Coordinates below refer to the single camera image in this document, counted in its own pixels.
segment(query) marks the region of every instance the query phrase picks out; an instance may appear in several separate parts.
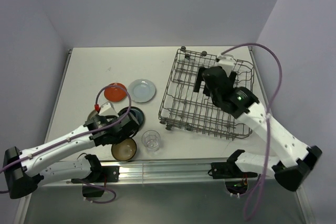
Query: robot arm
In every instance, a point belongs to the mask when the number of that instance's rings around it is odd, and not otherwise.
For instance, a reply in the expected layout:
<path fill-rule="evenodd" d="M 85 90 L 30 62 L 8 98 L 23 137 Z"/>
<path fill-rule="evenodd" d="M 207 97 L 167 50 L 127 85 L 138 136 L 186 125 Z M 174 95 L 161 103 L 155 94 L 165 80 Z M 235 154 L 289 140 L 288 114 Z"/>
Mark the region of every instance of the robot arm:
<path fill-rule="evenodd" d="M 8 149 L 5 152 L 4 166 L 26 158 L 4 171 L 10 198 L 24 197 L 39 186 L 65 179 L 96 181 L 102 168 L 95 155 L 86 155 L 75 162 L 59 161 L 95 146 L 121 143 L 139 128 L 138 121 L 129 113 L 120 123 L 106 130 L 91 133 L 92 130 L 110 125 L 118 119 L 112 104 L 106 103 L 98 115 L 62 137 L 22 151 L 16 147 Z"/>
<path fill-rule="evenodd" d="M 221 56 L 216 66 L 200 68 L 194 92 L 199 92 L 201 82 L 205 82 L 203 93 L 212 98 L 215 106 L 231 114 L 238 121 L 246 124 L 261 139 L 267 140 L 266 117 L 269 116 L 271 128 L 271 148 L 277 154 L 269 157 L 267 176 L 274 177 L 277 182 L 290 191 L 296 191 L 304 179 L 314 168 L 322 151 L 317 146 L 309 147 L 290 134 L 271 115 L 265 115 L 265 108 L 258 98 L 247 88 L 234 88 L 237 73 L 233 69 L 231 57 Z M 223 173 L 224 178 L 231 173 L 239 177 L 242 173 L 261 174 L 265 156 L 246 153 L 244 150 L 235 151 L 227 160 L 226 166 L 216 174 Z"/>

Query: white plate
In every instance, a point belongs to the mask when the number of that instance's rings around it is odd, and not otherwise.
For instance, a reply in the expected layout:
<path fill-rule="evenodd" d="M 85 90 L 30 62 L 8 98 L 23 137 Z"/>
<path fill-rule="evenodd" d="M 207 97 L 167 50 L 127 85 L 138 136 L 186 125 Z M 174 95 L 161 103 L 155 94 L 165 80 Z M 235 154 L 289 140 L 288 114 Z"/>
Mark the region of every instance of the white plate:
<path fill-rule="evenodd" d="M 156 88 L 153 82 L 146 79 L 139 79 L 133 81 L 127 91 L 129 92 L 132 101 L 138 103 L 144 103 L 150 101 L 156 92 Z"/>

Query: cable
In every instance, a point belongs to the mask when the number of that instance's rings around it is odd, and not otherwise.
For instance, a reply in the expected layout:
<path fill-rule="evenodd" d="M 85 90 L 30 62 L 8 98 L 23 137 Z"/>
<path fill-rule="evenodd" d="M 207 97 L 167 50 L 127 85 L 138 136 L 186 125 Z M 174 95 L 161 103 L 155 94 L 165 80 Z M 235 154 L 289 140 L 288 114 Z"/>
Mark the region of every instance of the cable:
<path fill-rule="evenodd" d="M 97 133 L 97 132 L 100 132 L 100 131 L 107 130 L 108 128 L 111 128 L 111 127 L 115 126 L 116 124 L 120 123 L 122 120 L 124 120 L 124 119 L 126 118 L 126 116 L 130 113 L 130 110 L 131 110 L 131 107 L 132 107 L 132 104 L 131 104 L 132 100 L 131 100 L 131 96 L 130 96 L 130 94 L 127 92 L 127 90 L 124 89 L 124 88 L 122 88 L 122 87 L 120 87 L 120 86 L 117 86 L 117 85 L 108 85 L 108 86 L 105 86 L 104 88 L 102 88 L 102 89 L 98 92 L 98 94 L 97 94 L 97 96 L 96 96 L 95 107 L 98 106 L 98 98 L 99 98 L 99 95 L 101 94 L 102 91 L 104 91 L 104 90 L 107 89 L 107 88 L 118 88 L 118 89 L 121 89 L 121 90 L 123 90 L 123 91 L 126 93 L 128 99 L 129 99 L 129 106 L 128 106 L 126 112 L 125 112 L 125 113 L 124 113 L 118 120 L 116 120 L 114 123 L 111 123 L 111 124 L 109 124 L 109 125 L 107 125 L 107 126 L 101 127 L 101 128 L 99 128 L 99 129 L 95 129 L 95 130 L 91 130 L 91 131 L 86 131 L 86 132 L 79 133 L 79 134 L 77 134 L 77 135 L 75 135 L 75 136 L 69 137 L 68 139 L 64 139 L 64 140 L 62 140 L 62 141 L 60 141 L 60 142 L 58 142 L 58 143 L 55 143 L 55 144 L 50 145 L 50 146 L 48 146 L 48 147 L 45 147 L 45 148 L 43 148 L 43 149 L 41 149 L 41 150 L 39 150 L 39 151 L 36 151 L 36 152 L 34 152 L 34 153 L 31 153 L 29 156 L 25 156 L 25 157 L 22 157 L 22 158 L 20 158 L 20 159 L 18 159 L 18 160 L 16 160 L 16 161 L 13 161 L 13 162 L 9 163 L 8 165 L 2 167 L 2 168 L 0 169 L 0 174 L 3 173 L 4 171 L 6 171 L 7 169 L 9 169 L 10 167 L 12 167 L 12 166 L 18 164 L 18 163 L 21 163 L 21 162 L 23 162 L 23 161 L 25 161 L 25 160 L 28 160 L 28 159 L 30 159 L 30 158 L 33 158 L 34 156 L 39 155 L 39 154 L 41 154 L 41 153 L 44 153 L 44 152 L 46 152 L 46 151 L 48 151 L 48 150 L 51 150 L 51 149 L 53 149 L 53 148 L 55 148 L 55 147 L 57 147 L 57 146 L 59 146 L 59 145 L 61 145 L 61 144 L 69 143 L 69 141 L 72 141 L 72 140 L 74 140 L 74 139 L 76 139 L 76 138 L 79 138 L 79 137 L 81 137 L 81 136 L 85 136 L 85 135 L 88 135 L 88 134 L 93 134 L 93 133 Z M 7 193 L 7 192 L 8 192 L 8 191 L 0 191 L 0 194 L 5 194 L 5 193 Z"/>
<path fill-rule="evenodd" d="M 245 174 L 245 181 L 244 181 L 244 185 L 248 185 L 248 182 L 247 182 L 247 174 Z"/>
<path fill-rule="evenodd" d="M 95 204 L 107 204 L 107 203 L 110 203 L 110 202 L 114 201 L 116 199 L 116 197 L 117 197 L 116 192 L 113 191 L 112 189 L 109 189 L 107 187 L 102 187 L 102 186 L 96 186 L 96 185 L 87 183 L 87 182 L 85 182 L 82 179 L 77 179 L 77 180 L 80 181 L 81 183 L 87 185 L 87 186 L 90 186 L 90 187 L 93 187 L 93 188 L 96 188 L 96 189 L 99 189 L 99 190 L 109 191 L 109 192 L 111 192 L 111 193 L 114 194 L 114 197 L 112 199 L 107 200 L 107 201 L 96 201 L 96 200 L 92 200 L 90 198 L 85 198 L 87 201 L 89 201 L 91 203 L 95 203 Z"/>
<path fill-rule="evenodd" d="M 82 155 L 88 155 L 87 153 L 85 153 L 85 152 L 83 152 L 83 153 L 81 153 L 78 157 L 77 157 L 77 160 L 82 156 Z"/>
<path fill-rule="evenodd" d="M 265 151 L 265 160 L 264 160 L 264 167 L 262 169 L 263 173 L 261 174 L 261 178 L 260 180 L 258 181 L 258 183 L 254 186 L 254 188 L 251 190 L 251 193 L 249 194 L 249 196 L 247 197 L 247 200 L 245 202 L 245 205 L 244 205 L 244 210 L 243 210 L 243 215 L 244 215 L 244 219 L 245 221 L 250 221 L 253 216 L 256 214 L 258 208 L 259 208 L 259 205 L 260 205 L 260 201 L 261 201 L 261 196 L 263 194 L 263 191 L 264 191 L 264 184 L 265 184 L 265 180 L 266 180 L 266 171 L 267 171 L 267 166 L 268 166 L 268 157 L 269 157 L 269 153 L 270 153 L 270 140 L 271 140 L 271 129 L 270 129 L 270 122 L 269 122 L 269 117 L 267 116 L 269 111 L 270 111 L 270 108 L 274 102 L 274 99 L 275 97 L 277 96 L 279 90 L 280 90 L 280 87 L 281 87 L 281 83 L 282 83 L 282 67 L 281 67 L 281 64 L 280 64 L 280 61 L 278 59 L 278 57 L 275 55 L 274 52 L 272 52 L 268 47 L 262 45 L 262 44 L 259 44 L 259 43 L 244 43 L 244 44 L 240 44 L 240 45 L 237 45 L 237 46 L 234 46 L 234 47 L 231 47 L 230 49 L 227 49 L 225 50 L 224 52 L 221 53 L 221 55 L 224 55 L 236 48 L 239 48 L 239 47 L 245 47 L 245 46 L 256 46 L 256 47 L 261 47 L 263 49 L 265 49 L 266 51 L 268 51 L 272 56 L 273 58 L 275 59 L 277 65 L 278 65 L 278 68 L 279 68 L 279 81 L 278 81 L 278 85 L 277 85 L 277 88 L 274 92 L 274 94 L 272 95 L 268 105 L 266 106 L 266 125 L 267 125 L 267 140 L 266 140 L 266 151 Z M 260 185 L 260 189 L 259 189 L 259 193 L 258 193 L 258 197 L 257 197 L 257 202 L 251 212 L 250 215 L 247 215 L 246 212 L 247 212 L 247 207 L 249 205 L 249 202 L 251 200 L 251 196 L 253 195 L 254 191 L 256 190 L 256 188 Z"/>
<path fill-rule="evenodd" d="M 208 170 L 208 175 L 211 176 L 211 177 L 213 176 L 213 175 L 212 175 L 212 169 Z"/>
<path fill-rule="evenodd" d="M 106 174 L 104 173 L 104 188 L 106 187 L 106 183 L 107 183 L 107 177 L 106 177 Z"/>
<path fill-rule="evenodd" d="M 259 176 L 258 176 L 258 178 L 257 178 L 257 181 L 256 181 L 256 183 L 255 183 L 255 186 L 254 186 L 253 188 L 255 188 L 255 187 L 258 186 L 258 183 L 259 183 L 259 181 L 260 181 L 260 178 L 261 178 L 261 174 L 259 174 Z M 252 192 L 253 188 L 250 189 L 250 190 L 247 190 L 246 192 L 240 194 L 239 196 L 248 195 L 250 192 Z"/>

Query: glass cup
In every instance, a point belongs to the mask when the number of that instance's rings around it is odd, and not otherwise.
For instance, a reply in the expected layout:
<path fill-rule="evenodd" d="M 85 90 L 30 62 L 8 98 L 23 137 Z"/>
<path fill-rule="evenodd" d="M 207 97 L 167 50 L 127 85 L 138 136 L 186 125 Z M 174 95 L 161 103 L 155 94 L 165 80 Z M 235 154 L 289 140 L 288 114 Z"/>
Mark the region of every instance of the glass cup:
<path fill-rule="evenodd" d="M 146 147 L 148 152 L 156 152 L 160 148 L 161 137 L 156 131 L 146 131 L 141 137 L 142 144 Z"/>

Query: white table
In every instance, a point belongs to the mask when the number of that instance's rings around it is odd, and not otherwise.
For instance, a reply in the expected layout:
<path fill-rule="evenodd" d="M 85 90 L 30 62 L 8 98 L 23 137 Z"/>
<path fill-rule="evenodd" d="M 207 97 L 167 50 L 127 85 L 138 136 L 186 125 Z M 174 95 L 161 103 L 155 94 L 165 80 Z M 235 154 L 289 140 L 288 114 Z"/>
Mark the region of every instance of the white table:
<path fill-rule="evenodd" d="M 134 140 L 138 151 L 133 159 L 179 159 L 229 157 L 237 149 L 254 154 L 263 154 L 265 142 L 256 134 L 246 139 L 226 140 L 202 133 L 173 129 L 167 131 L 159 123 L 158 112 L 163 98 L 172 63 L 179 47 L 113 47 L 113 48 L 74 48 L 68 62 L 65 78 L 61 87 L 55 114 L 47 141 L 60 137 L 83 124 L 93 110 L 97 92 L 104 86 L 121 82 L 126 87 L 135 79 L 152 80 L 156 86 L 154 99 L 147 104 L 133 106 L 143 110 L 146 122 Z M 218 54 L 229 47 L 187 47 L 193 51 L 207 51 Z M 236 59 L 252 62 L 247 47 L 232 51 Z M 258 78 L 254 82 L 254 94 L 265 103 Z M 102 94 L 99 103 L 106 102 Z M 128 100 L 115 103 L 117 111 L 128 106 Z M 146 130 L 160 133 L 163 147 L 155 154 L 149 154 L 141 143 Z M 113 160 L 111 146 L 98 146 L 87 150 L 100 160 Z M 74 160 L 80 153 L 65 160 Z"/>

